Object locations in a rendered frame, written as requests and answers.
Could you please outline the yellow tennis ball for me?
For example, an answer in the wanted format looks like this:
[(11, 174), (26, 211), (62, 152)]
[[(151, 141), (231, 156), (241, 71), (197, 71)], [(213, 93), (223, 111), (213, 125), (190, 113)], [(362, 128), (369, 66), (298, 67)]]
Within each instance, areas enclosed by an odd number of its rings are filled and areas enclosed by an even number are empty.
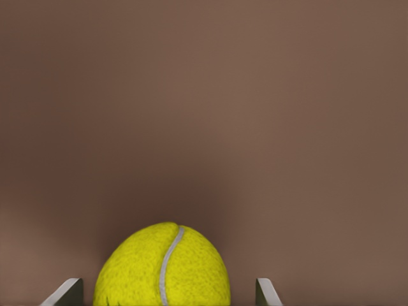
[(230, 306), (227, 269), (201, 233), (174, 222), (125, 239), (103, 265), (92, 306)]

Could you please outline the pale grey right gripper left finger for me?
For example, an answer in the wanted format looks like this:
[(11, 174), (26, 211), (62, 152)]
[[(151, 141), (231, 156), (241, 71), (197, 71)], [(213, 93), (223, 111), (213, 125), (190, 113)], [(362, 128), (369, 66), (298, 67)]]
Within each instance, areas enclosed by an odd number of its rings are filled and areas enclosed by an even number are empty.
[(84, 306), (84, 282), (81, 278), (64, 281), (40, 306)]

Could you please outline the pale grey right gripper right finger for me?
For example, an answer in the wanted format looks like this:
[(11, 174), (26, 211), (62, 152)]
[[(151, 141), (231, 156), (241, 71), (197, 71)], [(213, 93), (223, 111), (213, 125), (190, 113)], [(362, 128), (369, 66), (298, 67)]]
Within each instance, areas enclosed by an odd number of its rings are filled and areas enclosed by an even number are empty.
[(269, 278), (256, 279), (255, 303), (256, 306), (283, 306)]

